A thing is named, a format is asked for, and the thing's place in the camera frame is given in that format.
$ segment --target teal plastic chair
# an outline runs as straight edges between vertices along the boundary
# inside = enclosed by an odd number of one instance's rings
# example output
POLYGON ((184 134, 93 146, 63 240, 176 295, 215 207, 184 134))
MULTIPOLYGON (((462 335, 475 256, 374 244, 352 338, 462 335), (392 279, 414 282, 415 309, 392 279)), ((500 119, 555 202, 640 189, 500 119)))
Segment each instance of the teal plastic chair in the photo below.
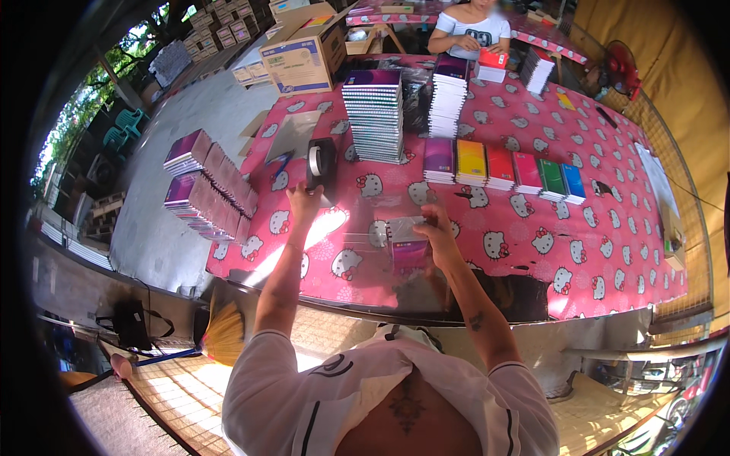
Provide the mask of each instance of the teal plastic chair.
POLYGON ((139 123, 142 118, 150 119, 141 109, 138 109, 135 112, 132 112, 128 109, 122 109, 122 111, 117 116, 117 120, 115 123, 117 124, 117 127, 121 128, 122 130, 128 130, 131 134, 135 135, 137 138, 139 138, 142 133, 137 129, 137 124, 139 123))
POLYGON ((104 147, 108 147, 115 152, 119 152, 119 149, 127 143, 129 140, 129 130, 126 128, 120 130, 116 127, 109 127, 109 131, 104 135, 104 147))

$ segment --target bag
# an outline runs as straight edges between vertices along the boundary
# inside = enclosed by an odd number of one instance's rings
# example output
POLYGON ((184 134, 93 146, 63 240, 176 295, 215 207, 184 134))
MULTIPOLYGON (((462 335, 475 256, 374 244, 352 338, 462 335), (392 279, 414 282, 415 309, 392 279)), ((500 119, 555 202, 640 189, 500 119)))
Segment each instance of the bag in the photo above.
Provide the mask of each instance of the bag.
POLYGON ((162 317, 159 312, 142 308, 142 302, 138 299, 117 302, 114 304, 114 314, 111 317, 97 317, 96 324, 109 331, 114 331, 119 336, 120 346, 150 351, 152 344, 150 343, 150 338, 147 336, 145 312, 153 317, 165 320, 170 326, 170 329, 160 337, 167 337, 174 333, 175 326, 171 320, 162 317), (110 320, 112 326, 102 325, 101 322, 104 320, 110 320))

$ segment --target hello kitty print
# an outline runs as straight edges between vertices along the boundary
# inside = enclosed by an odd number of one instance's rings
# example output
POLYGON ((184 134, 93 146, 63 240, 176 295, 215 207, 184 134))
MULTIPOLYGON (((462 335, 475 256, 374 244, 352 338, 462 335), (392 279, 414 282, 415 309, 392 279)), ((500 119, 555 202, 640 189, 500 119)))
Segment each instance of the hello kitty print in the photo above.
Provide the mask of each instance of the hello kitty print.
MULTIPOLYGON (((434 61, 424 55, 372 57, 397 57, 423 69, 434 61)), ((626 312, 686 293, 686 273, 672 276, 662 258, 656 200, 640 157, 629 147, 631 134, 651 148, 644 132, 604 107, 619 119, 618 132, 601 122, 593 100, 554 84, 548 88, 533 96, 512 77, 503 84, 470 81, 472 95, 464 103, 458 134, 577 166, 587 195, 583 205, 424 181, 425 139, 411 133, 404 134, 407 154, 401 164, 360 161, 339 89, 282 97, 241 167, 259 191, 249 237, 243 246, 213 244, 208 270, 227 277, 232 269, 273 267, 266 259, 275 259, 293 222, 284 190, 305 178, 306 167, 303 160, 293 160, 275 176, 280 163, 266 166, 266 153, 292 109, 317 110, 320 120, 312 137, 332 138, 341 154, 338 199, 335 207, 320 209, 307 237, 299 285, 304 296, 395 308, 392 290, 413 271, 399 276, 390 269, 385 221, 418 215, 419 206, 429 203, 446 206, 451 231, 470 267, 491 276, 522 274, 548 283, 548 312, 558 320, 626 312), (557 93, 566 94, 580 111, 561 106, 557 93), (610 191, 597 195, 599 182, 610 191)))

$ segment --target pink tablecloth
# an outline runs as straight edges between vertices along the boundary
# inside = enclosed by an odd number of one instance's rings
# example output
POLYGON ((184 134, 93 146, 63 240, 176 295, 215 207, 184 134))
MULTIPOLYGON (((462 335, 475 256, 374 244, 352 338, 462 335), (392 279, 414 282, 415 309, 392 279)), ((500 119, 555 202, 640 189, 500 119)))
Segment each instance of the pink tablecloth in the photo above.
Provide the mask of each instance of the pink tablecloth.
POLYGON ((364 7, 372 7, 372 10, 359 14, 351 14, 345 18, 345 23, 349 26, 359 26, 363 24, 394 24, 394 23, 418 23, 418 24, 435 24, 439 18, 439 13, 444 8, 455 4, 451 1, 426 1, 418 2, 413 7, 415 14, 397 15, 383 14, 380 7, 385 0, 360 0, 356 9, 364 7))
POLYGON ((557 26, 527 20, 527 15, 514 12, 505 12, 505 16, 510 22, 512 38, 559 53, 578 63, 585 63, 588 60, 557 26))
MULTIPOLYGON (((424 55, 391 58, 412 65, 434 60, 424 55)), ((402 278, 390 271, 386 248, 369 233, 382 231, 389 217, 419 214, 419 206, 433 198, 446 205, 457 244, 472 268, 491 276, 529 274, 551 283, 551 317, 624 312, 686 293, 685 272, 675 273, 661 258, 656 201, 631 145, 638 141, 650 147, 642 129, 605 108, 618 122, 616 130, 597 115, 590 98, 552 83, 547 93, 532 95, 516 74, 509 76, 502 84, 471 79, 459 136, 573 163, 581 168, 588 194, 582 206, 424 182, 425 139, 414 135, 406 135, 401 165, 357 161, 338 88, 280 98, 273 106, 241 167, 260 193, 247 245, 213 244, 207 270, 220 277, 232 268, 265 276, 273 268, 291 221, 284 189, 304 179, 305 164, 292 161, 271 181, 279 164, 262 169, 264 158, 287 114, 318 109, 322 115, 313 137, 331 136, 341 153, 339 202, 320 211, 310 232, 301 265, 303 295, 395 307, 392 287, 402 278), (557 92, 565 92, 576 110, 562 105, 557 92), (615 196, 595 196, 595 180, 612 187, 615 196)))

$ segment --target woman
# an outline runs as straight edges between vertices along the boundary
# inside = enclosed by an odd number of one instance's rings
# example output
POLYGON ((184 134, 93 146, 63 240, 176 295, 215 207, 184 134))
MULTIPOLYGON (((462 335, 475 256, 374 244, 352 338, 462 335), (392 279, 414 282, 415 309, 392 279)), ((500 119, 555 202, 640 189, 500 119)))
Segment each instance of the woman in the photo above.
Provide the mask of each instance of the woman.
POLYGON ((510 23, 493 12, 496 0, 471 0, 457 4, 439 15, 429 40, 429 52, 477 60, 479 50, 509 53, 510 23))

